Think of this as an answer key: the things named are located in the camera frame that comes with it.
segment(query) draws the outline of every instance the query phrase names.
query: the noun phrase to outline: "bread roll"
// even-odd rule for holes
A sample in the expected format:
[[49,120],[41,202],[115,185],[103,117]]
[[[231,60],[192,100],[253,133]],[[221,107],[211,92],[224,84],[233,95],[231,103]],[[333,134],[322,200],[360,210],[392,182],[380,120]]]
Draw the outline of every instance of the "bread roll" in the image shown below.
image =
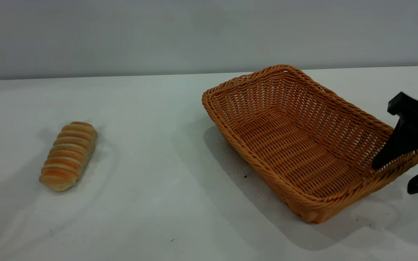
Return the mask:
[[93,126],[72,122],[63,127],[41,169],[40,182],[52,191],[64,191],[82,176],[98,134]]

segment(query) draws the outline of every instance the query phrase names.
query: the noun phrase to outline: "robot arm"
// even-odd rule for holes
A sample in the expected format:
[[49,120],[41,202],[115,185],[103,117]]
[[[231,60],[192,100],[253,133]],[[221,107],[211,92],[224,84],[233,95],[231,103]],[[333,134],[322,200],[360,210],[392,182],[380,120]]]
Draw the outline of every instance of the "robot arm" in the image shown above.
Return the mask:
[[[374,169],[418,149],[418,101],[401,92],[388,103],[388,112],[398,115],[399,121],[393,134],[373,160]],[[418,175],[409,181],[407,191],[410,194],[418,193]]]

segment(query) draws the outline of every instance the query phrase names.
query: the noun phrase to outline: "pastry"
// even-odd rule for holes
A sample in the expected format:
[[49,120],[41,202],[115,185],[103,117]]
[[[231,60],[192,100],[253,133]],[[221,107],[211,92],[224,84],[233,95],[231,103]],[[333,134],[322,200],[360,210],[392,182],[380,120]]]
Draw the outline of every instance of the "pastry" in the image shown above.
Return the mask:
[[98,134],[93,126],[72,122],[63,127],[41,169],[40,182],[52,191],[64,191],[82,176]]

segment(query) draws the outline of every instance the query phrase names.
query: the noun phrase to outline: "woven basket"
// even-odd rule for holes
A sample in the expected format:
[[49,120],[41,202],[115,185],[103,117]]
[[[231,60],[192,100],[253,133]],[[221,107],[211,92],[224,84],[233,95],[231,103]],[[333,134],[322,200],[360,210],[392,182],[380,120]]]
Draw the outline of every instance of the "woven basket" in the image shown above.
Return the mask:
[[287,65],[206,91],[222,135],[292,211],[322,223],[418,163],[418,150],[379,170],[393,128]]

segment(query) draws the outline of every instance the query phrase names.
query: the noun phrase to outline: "basket rim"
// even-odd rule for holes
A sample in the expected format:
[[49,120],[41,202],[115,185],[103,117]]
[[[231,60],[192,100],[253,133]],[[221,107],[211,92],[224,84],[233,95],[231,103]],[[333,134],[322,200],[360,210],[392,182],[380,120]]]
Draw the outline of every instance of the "basket rim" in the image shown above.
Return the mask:
[[287,189],[288,193],[295,194],[297,196],[300,196],[305,201],[303,203],[308,203],[310,201],[310,204],[314,203],[325,203],[331,206],[332,204],[335,205],[337,201],[339,202],[345,202],[351,200],[355,195],[358,195],[360,192],[360,188],[363,188],[364,185],[368,183],[385,183],[388,184],[396,177],[401,175],[394,175],[395,173],[398,173],[398,170],[400,170],[402,167],[407,165],[407,162],[411,160],[411,158],[416,158],[418,156],[418,151],[416,152],[410,152],[413,153],[408,158],[408,155],[403,155],[392,162],[385,165],[385,167],[380,169],[380,172],[378,174],[373,175],[370,178],[364,179],[355,185],[348,187],[345,190],[338,191],[336,193],[333,193],[332,195],[328,195],[327,197],[316,197],[314,195],[310,195],[305,193],[303,190],[298,188],[297,186],[292,185],[291,182],[289,182],[288,179],[280,178],[280,176],[270,168],[269,164],[264,162],[255,152],[253,152],[249,146],[244,142],[244,140],[237,135],[230,126],[226,123],[226,121],[217,113],[217,110],[214,107],[214,104],[212,102],[212,95],[213,94],[219,94],[221,92],[225,92],[237,87],[240,87],[246,83],[249,83],[256,78],[262,76],[264,78],[272,76],[276,73],[292,73],[294,76],[298,77],[300,81],[304,81],[307,83],[308,86],[310,86],[314,91],[317,92],[318,95],[322,96],[324,99],[337,99],[338,101],[345,103],[348,105],[348,108],[343,107],[337,107],[338,109],[341,109],[345,114],[352,114],[354,116],[357,116],[362,120],[362,122],[372,125],[375,129],[382,129],[384,131],[384,135],[388,136],[393,132],[393,127],[385,124],[384,122],[381,122],[378,120],[375,116],[368,114],[365,111],[362,111],[358,107],[354,106],[353,104],[345,101],[340,96],[335,94],[335,92],[331,91],[330,89],[325,88],[324,86],[320,85],[319,83],[313,81],[307,74],[305,74],[303,71],[289,65],[276,65],[276,66],[270,66],[265,69],[262,69],[260,71],[256,71],[251,74],[242,75],[236,78],[233,78],[229,81],[226,81],[214,88],[211,88],[204,92],[202,95],[202,103],[204,108],[206,109],[207,113],[209,114],[210,118],[214,123],[217,125],[219,130],[223,132],[224,135],[232,138],[233,140],[237,141],[237,144],[232,144],[236,149],[243,149],[247,152],[246,156],[249,157],[250,165],[256,165],[257,167],[260,167],[263,172],[268,172],[269,175],[275,176],[275,181],[283,183],[284,188]]

